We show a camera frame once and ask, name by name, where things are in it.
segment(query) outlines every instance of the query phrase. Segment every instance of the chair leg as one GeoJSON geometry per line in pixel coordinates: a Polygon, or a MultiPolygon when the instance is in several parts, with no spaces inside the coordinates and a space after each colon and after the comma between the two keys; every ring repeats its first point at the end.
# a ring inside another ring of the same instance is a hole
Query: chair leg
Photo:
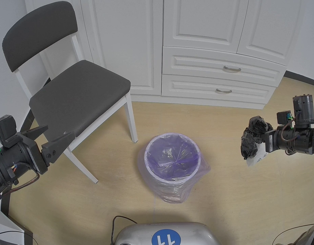
{"type": "Polygon", "coordinates": [[[130,127],[131,138],[132,138],[133,142],[137,142],[138,141],[138,135],[137,135],[136,128],[135,128],[130,92],[128,92],[125,95],[125,98],[126,98],[126,104],[124,104],[124,107],[125,107],[125,113],[126,113],[126,117],[128,119],[129,127],[130,127]]]}
{"type": "Polygon", "coordinates": [[[75,157],[75,155],[71,152],[70,148],[67,147],[67,149],[64,151],[64,154],[75,164],[76,167],[78,167],[87,177],[92,180],[94,183],[97,183],[98,180],[94,175],[91,174],[91,172],[88,171],[86,167],[75,157]]]}

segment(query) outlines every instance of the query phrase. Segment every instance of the white chair frame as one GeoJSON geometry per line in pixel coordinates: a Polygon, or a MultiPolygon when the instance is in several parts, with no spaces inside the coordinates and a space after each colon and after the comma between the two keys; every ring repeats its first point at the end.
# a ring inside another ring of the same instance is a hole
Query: white chair frame
{"type": "MultiPolygon", "coordinates": [[[[76,34],[71,35],[72,38],[72,45],[73,49],[76,53],[76,58],[78,61],[83,60],[83,55],[80,50],[80,46],[78,43],[78,40],[76,38],[76,34]]],[[[22,75],[19,71],[19,69],[16,69],[14,71],[17,79],[19,80],[19,83],[21,84],[22,89],[24,90],[27,97],[32,97],[32,94],[30,93],[27,85],[25,84],[22,75]]],[[[88,176],[90,180],[92,180],[94,183],[97,183],[98,180],[94,175],[91,174],[87,170],[87,168],[75,157],[75,155],[72,153],[72,151],[84,140],[86,137],[88,137],[95,129],[97,129],[104,121],[106,121],[114,112],[116,112],[119,108],[122,106],[125,107],[125,113],[128,120],[131,138],[133,142],[138,141],[138,135],[135,128],[135,122],[134,122],[134,115],[133,115],[133,109],[132,109],[132,102],[131,102],[131,95],[130,92],[128,92],[125,96],[123,96],[117,103],[115,103],[112,107],[110,107],[105,113],[103,113],[97,120],[95,120],[91,125],[89,125],[78,137],[76,137],[71,144],[67,147],[67,149],[64,151],[64,154],[85,174],[88,176]]]]}

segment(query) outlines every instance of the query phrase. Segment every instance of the cabinet base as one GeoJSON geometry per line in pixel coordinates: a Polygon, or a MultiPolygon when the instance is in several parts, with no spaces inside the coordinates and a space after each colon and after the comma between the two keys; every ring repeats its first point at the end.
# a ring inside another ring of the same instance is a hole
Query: cabinet base
{"type": "Polygon", "coordinates": [[[147,94],[131,94],[133,102],[152,102],[152,103],[169,103],[169,104],[197,104],[197,105],[213,105],[225,107],[238,107],[249,109],[263,109],[265,104],[227,101],[217,99],[188,98],[176,96],[161,96],[147,94]]]}

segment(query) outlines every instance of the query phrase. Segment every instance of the wooden floor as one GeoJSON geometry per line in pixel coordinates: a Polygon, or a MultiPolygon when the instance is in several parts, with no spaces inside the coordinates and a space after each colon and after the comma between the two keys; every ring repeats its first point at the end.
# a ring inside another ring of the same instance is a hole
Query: wooden floor
{"type": "MultiPolygon", "coordinates": [[[[39,245],[109,245],[115,215],[139,223],[201,222],[223,245],[271,244],[285,229],[314,223],[314,155],[286,156],[278,150],[248,167],[241,135],[256,115],[276,127],[276,113],[292,110],[292,97],[304,93],[314,102],[314,86],[283,78],[263,110],[133,102],[137,143],[121,108],[74,150],[97,184],[62,155],[38,182],[11,195],[10,215],[39,245]],[[211,166],[179,205],[155,197],[136,165],[139,150],[166,132],[192,138],[211,166]]],[[[27,173],[20,183],[33,175],[27,173]]],[[[118,219],[115,234],[129,224],[118,219]]],[[[276,243],[292,243],[307,228],[286,232],[276,243]]]]}

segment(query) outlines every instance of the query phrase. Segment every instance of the drawer handle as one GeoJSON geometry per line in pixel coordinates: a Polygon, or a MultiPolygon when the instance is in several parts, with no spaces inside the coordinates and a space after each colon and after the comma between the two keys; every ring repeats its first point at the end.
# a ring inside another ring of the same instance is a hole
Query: drawer handle
{"type": "Polygon", "coordinates": [[[224,93],[230,93],[232,92],[232,90],[229,90],[229,91],[222,91],[222,90],[219,90],[218,88],[216,89],[217,92],[224,92],[224,93]]]}
{"type": "Polygon", "coordinates": [[[228,67],[226,67],[226,65],[224,65],[224,69],[231,70],[231,71],[241,71],[241,68],[238,68],[238,69],[228,68],[228,67]]]}

